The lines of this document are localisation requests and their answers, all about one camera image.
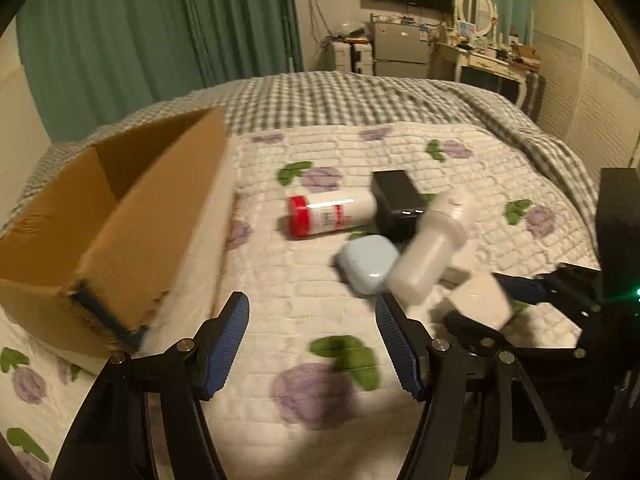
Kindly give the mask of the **white charger cube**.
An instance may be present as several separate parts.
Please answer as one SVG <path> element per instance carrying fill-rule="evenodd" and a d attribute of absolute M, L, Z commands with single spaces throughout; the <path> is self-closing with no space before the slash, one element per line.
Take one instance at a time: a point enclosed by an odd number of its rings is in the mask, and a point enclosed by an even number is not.
<path fill-rule="evenodd" d="M 485 271 L 476 272 L 450 292 L 444 305 L 493 330 L 501 330 L 513 315 L 510 299 L 494 274 Z"/>

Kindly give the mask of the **white handheld device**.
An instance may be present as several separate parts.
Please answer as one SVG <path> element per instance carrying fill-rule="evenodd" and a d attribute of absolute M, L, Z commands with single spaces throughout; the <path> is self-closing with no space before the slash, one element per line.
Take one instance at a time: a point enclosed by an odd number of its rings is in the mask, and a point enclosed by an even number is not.
<path fill-rule="evenodd" d="M 477 200 L 465 186 L 450 188 L 431 201 L 388 277 L 390 292 L 398 301 L 422 304 L 469 240 L 476 213 Z"/>

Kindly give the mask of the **light blue earbuds case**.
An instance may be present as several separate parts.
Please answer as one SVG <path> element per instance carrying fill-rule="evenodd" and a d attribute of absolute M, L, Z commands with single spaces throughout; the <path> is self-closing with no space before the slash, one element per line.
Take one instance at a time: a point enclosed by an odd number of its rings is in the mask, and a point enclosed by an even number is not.
<path fill-rule="evenodd" d="M 387 278 L 398 258 L 396 246 L 375 234 L 347 242 L 337 255 L 337 264 L 357 294 L 372 296 L 387 288 Z"/>

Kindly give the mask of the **black rectangular box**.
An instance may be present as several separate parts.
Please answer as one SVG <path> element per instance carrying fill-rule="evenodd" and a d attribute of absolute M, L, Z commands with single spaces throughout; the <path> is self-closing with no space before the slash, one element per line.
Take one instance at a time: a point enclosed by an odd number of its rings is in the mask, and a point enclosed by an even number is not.
<path fill-rule="evenodd" d="M 404 170 L 375 171 L 371 192 L 376 201 L 378 232 L 394 243 L 410 240 L 426 206 L 408 174 Z"/>

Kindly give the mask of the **white bottle red cap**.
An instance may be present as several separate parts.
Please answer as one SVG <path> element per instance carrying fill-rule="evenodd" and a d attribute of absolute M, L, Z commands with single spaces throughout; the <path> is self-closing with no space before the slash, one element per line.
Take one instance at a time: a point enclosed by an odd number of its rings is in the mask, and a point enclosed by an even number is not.
<path fill-rule="evenodd" d="M 358 188 L 293 196 L 288 199 L 288 232 L 303 238 L 364 226 L 376 208 L 374 195 Z"/>

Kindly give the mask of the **white floral quilt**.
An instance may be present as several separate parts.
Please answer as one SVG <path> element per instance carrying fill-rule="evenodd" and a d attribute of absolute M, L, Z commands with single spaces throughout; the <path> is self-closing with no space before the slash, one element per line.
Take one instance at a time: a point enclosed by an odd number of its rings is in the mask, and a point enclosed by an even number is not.
<path fill-rule="evenodd" d="M 579 211 L 533 160 L 562 166 L 570 150 L 532 129 L 500 140 L 468 124 L 306 127 L 243 134 L 231 146 L 232 230 L 222 234 L 207 208 L 142 344 L 160 352 L 230 292 L 247 294 L 239 353 L 203 406 L 231 479 L 393 479 L 420 416 L 384 349 L 373 298 L 337 261 L 372 228 L 293 240 L 288 198 L 362 190 L 376 170 L 400 169 L 426 195 L 462 185 L 478 200 L 461 272 L 533 276 L 562 261 L 597 263 L 593 210 Z"/>

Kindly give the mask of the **open cardboard box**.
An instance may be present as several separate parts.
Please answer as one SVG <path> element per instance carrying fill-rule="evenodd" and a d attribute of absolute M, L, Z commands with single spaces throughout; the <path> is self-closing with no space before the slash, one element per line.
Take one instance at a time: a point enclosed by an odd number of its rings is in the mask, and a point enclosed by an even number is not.
<path fill-rule="evenodd" d="M 61 352 L 138 350 L 188 255 L 216 281 L 233 181 L 218 106 L 91 144 L 3 235 L 2 308 Z"/>

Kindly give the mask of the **white louvered wardrobe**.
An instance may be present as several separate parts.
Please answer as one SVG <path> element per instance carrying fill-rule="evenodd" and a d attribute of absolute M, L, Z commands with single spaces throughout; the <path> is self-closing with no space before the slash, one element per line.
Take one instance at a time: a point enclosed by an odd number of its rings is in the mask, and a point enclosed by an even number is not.
<path fill-rule="evenodd" d="M 593 0 L 533 0 L 533 40 L 546 92 L 539 127 L 597 179 L 639 162 L 639 74 Z"/>

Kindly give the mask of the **dark suitcase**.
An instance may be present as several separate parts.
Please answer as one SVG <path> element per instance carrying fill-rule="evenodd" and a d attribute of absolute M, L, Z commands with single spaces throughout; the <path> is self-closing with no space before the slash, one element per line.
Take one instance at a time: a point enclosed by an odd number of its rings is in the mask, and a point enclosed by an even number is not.
<path fill-rule="evenodd" d="M 538 122 L 547 81 L 544 76 L 535 72 L 528 72 L 525 81 L 525 100 L 521 106 L 521 110 L 533 122 Z"/>

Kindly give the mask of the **white dressing table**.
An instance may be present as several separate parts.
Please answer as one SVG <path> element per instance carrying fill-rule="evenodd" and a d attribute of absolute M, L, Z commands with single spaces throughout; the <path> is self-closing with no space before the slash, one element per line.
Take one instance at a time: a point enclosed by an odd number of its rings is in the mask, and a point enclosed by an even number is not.
<path fill-rule="evenodd" d="M 431 55 L 430 78 L 491 90 L 518 107 L 525 102 L 526 76 L 527 70 L 506 61 L 441 42 Z"/>

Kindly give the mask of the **grey small refrigerator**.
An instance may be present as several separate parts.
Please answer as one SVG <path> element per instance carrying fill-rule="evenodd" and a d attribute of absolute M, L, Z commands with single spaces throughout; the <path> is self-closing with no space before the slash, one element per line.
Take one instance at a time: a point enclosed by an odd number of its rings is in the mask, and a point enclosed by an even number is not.
<path fill-rule="evenodd" d="M 416 25 L 372 22 L 375 76 L 425 79 L 430 71 L 428 30 Z"/>

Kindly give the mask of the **oval white vanity mirror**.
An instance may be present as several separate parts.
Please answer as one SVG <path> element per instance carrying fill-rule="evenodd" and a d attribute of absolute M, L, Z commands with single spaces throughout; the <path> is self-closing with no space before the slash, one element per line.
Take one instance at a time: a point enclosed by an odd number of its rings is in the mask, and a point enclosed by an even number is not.
<path fill-rule="evenodd" d="M 497 24 L 497 5 L 492 0 L 457 0 L 457 17 L 463 35 L 474 29 L 476 36 L 486 37 Z"/>

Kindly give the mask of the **white suitcase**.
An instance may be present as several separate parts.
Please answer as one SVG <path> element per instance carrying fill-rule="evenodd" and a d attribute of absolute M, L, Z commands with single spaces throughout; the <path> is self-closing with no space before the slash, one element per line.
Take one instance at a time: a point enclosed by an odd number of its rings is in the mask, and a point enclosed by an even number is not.
<path fill-rule="evenodd" d="M 326 49 L 326 67 L 334 72 L 373 76 L 372 46 L 368 42 L 334 41 Z"/>

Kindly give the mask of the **grey checkered bedsheet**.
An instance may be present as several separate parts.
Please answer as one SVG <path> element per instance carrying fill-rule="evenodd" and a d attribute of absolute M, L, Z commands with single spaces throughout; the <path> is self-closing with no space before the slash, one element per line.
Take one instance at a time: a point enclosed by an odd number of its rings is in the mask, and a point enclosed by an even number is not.
<path fill-rule="evenodd" d="M 231 134 L 297 126 L 372 126 L 392 122 L 485 128 L 521 151 L 573 203 L 588 231 L 596 229 L 599 185 L 563 141 L 543 133 L 500 94 L 460 82 L 303 72 L 217 84 L 143 107 L 82 141 L 62 142 L 44 154 L 8 215 L 14 220 L 43 187 L 91 142 L 160 118 L 220 105 Z"/>

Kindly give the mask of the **green window curtain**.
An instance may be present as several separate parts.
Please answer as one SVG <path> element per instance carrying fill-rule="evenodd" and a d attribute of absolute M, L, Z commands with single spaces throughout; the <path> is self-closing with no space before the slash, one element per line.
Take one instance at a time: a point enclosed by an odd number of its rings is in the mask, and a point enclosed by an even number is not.
<path fill-rule="evenodd" d="M 54 142 L 194 90 L 303 66 L 294 0 L 27 0 L 16 27 Z"/>

